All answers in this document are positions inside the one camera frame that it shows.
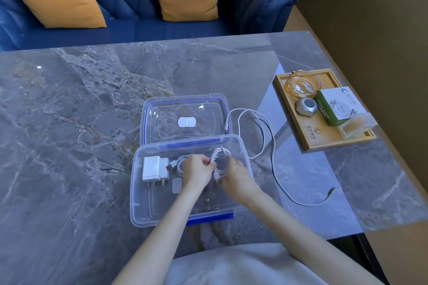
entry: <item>small glass container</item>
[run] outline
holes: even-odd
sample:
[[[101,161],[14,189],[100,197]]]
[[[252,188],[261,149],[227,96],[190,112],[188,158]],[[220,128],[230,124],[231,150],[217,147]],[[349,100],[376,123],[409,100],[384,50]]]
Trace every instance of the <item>small glass container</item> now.
[[[377,122],[370,113],[359,113],[351,116],[342,125],[339,125],[339,131],[345,139],[360,136],[365,131],[376,126]]]
[[[297,70],[288,75],[284,87],[294,99],[313,98],[321,89],[321,81],[312,72]]]

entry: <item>glass ashtray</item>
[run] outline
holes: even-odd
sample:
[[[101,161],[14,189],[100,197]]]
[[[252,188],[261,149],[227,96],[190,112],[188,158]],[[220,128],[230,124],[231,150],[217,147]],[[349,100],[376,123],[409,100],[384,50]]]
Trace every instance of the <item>glass ashtray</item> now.
[[[312,72],[297,70],[288,75],[284,87],[294,99],[313,98],[321,89],[321,81]]]

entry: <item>white fabric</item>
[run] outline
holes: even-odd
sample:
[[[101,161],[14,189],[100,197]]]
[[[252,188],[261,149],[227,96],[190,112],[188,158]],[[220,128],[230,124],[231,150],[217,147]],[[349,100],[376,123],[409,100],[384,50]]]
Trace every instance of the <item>white fabric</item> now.
[[[174,259],[164,285],[326,285],[281,244],[244,244]]]

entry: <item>right hand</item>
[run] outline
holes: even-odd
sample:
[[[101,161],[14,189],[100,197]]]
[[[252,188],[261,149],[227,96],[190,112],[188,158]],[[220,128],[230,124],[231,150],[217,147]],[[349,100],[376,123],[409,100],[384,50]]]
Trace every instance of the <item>right hand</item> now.
[[[260,186],[251,178],[242,162],[229,157],[226,176],[221,183],[227,194],[241,205],[247,206],[258,194],[262,193]]]

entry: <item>gray marble tabletop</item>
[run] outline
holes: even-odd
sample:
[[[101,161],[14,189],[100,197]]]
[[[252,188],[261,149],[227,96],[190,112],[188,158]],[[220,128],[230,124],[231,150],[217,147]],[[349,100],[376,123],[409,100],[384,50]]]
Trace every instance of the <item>gray marble tabletop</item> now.
[[[275,168],[289,193],[317,202],[340,189],[322,206],[293,204],[273,180],[270,136],[251,163],[255,180],[324,238],[426,219],[424,201],[380,137],[302,151],[272,80],[324,68],[332,65],[308,32],[0,53],[3,282],[112,282],[152,230],[131,224],[129,185],[142,106],[154,96],[222,93],[231,109],[266,115]],[[249,154],[258,153],[259,129],[249,117],[242,125]],[[276,241],[243,211],[186,228],[176,257]]]

